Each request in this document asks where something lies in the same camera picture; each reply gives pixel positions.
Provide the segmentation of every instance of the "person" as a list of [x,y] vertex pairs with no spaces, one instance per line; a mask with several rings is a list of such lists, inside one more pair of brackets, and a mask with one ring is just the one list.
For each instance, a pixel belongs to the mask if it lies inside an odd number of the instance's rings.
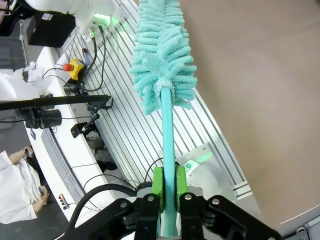
[[37,171],[28,162],[32,156],[29,146],[9,156],[6,151],[0,153],[0,223],[35,219],[47,204],[50,193],[40,178],[40,167]]

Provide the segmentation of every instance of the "teal brush handle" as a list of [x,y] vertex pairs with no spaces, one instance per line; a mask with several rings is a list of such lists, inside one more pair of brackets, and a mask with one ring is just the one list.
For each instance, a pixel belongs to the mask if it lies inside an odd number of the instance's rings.
[[161,89],[163,172],[165,186],[164,233],[165,237],[178,235],[175,207],[175,145],[172,95],[169,87]]

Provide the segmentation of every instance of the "black box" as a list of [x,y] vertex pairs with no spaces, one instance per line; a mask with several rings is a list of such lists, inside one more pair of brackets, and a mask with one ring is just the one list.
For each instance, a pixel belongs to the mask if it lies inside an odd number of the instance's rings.
[[26,29],[28,44],[60,48],[75,26],[76,19],[72,15],[38,12]]

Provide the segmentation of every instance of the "metal slotted rail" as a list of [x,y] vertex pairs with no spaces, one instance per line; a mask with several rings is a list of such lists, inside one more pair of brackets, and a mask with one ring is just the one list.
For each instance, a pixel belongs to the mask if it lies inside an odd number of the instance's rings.
[[[119,2],[119,7],[126,18],[105,36],[106,59],[102,88],[89,94],[112,96],[113,107],[108,111],[100,111],[96,125],[125,178],[137,184],[143,182],[149,166],[163,156],[162,114],[159,110],[148,116],[143,115],[142,101],[133,89],[132,76],[128,73],[135,46],[133,39],[138,7],[131,0]],[[82,48],[90,49],[76,31],[63,47],[68,57],[76,59],[83,59]],[[104,47],[98,45],[97,59],[84,80],[87,89],[95,89],[101,82],[103,53]],[[209,143],[231,185],[245,182],[235,156],[198,92],[191,105],[192,110],[181,107],[173,109],[176,157]],[[162,164],[162,161],[158,161],[155,165]]]

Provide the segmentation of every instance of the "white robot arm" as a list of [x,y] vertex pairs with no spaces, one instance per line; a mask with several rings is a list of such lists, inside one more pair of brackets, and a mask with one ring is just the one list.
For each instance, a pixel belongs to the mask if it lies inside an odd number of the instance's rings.
[[30,7],[46,12],[59,12],[74,15],[75,23],[82,35],[88,35],[88,29],[96,23],[105,26],[111,23],[112,17],[121,18],[118,0],[25,0]]

